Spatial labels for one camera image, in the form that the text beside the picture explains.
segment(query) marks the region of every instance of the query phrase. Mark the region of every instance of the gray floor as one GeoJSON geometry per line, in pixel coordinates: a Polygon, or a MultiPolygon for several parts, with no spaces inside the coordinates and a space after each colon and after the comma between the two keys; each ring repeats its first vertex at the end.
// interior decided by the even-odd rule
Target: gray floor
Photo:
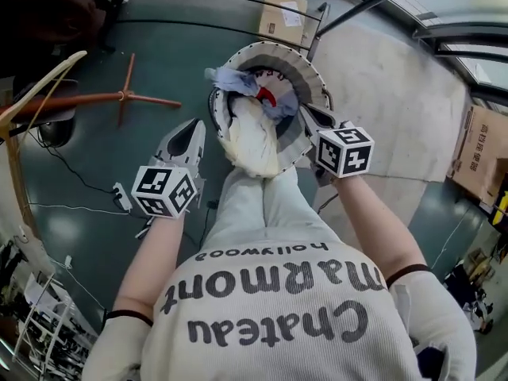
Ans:
{"type": "MultiPolygon", "coordinates": [[[[308,0],[309,10],[316,9],[323,1],[308,0]]],[[[332,4],[331,17],[351,6],[342,0],[326,1],[332,4]]],[[[204,21],[256,31],[260,10],[255,3],[234,0],[131,0],[124,15],[204,21]]],[[[407,44],[413,43],[389,21],[374,13],[362,14],[353,23],[407,44]]],[[[135,52],[137,61],[132,89],[138,94],[179,100],[183,107],[168,110],[157,105],[129,103],[125,124],[120,129],[116,128],[117,103],[83,107],[77,113],[71,141],[61,148],[63,156],[92,185],[110,189],[115,182],[120,182],[130,188],[138,167],[147,163],[160,138],[180,122],[200,117],[207,126],[202,161],[202,174],[207,178],[204,204],[218,199],[230,166],[215,139],[207,113],[210,84],[204,80],[203,70],[223,64],[235,51],[253,41],[254,38],[238,33],[187,25],[115,26],[110,43],[117,47],[117,51],[114,54],[98,51],[90,54],[75,73],[80,90],[97,93],[121,88],[129,54],[135,52]]],[[[31,202],[115,210],[106,194],[85,188],[59,160],[48,155],[30,137],[22,151],[22,164],[31,202]]],[[[312,199],[315,183],[308,172],[303,174],[300,180],[302,190],[308,199],[312,199]]],[[[431,185],[425,190],[424,201],[410,225],[422,248],[427,250],[429,261],[440,252],[443,244],[447,244],[448,252],[455,253],[454,248],[462,247],[463,242],[468,241],[475,230],[476,220],[480,219],[473,209],[460,214],[464,207],[452,203],[452,189],[439,183],[431,185]]],[[[72,255],[76,278],[101,304],[110,308],[125,269],[139,246],[134,235],[141,228],[142,221],[85,210],[37,206],[33,206],[33,213],[49,255],[59,261],[72,255]]],[[[194,242],[201,237],[205,216],[206,208],[203,207],[193,210],[186,220],[186,231],[194,242]]],[[[211,211],[209,227],[213,219],[214,212],[211,211]]],[[[196,251],[186,238],[180,260],[196,251]]],[[[453,257],[454,254],[446,259],[442,256],[436,267],[444,270],[453,257]]],[[[98,326],[100,316],[96,313],[96,304],[64,273],[61,278],[90,322],[98,326]]]]}

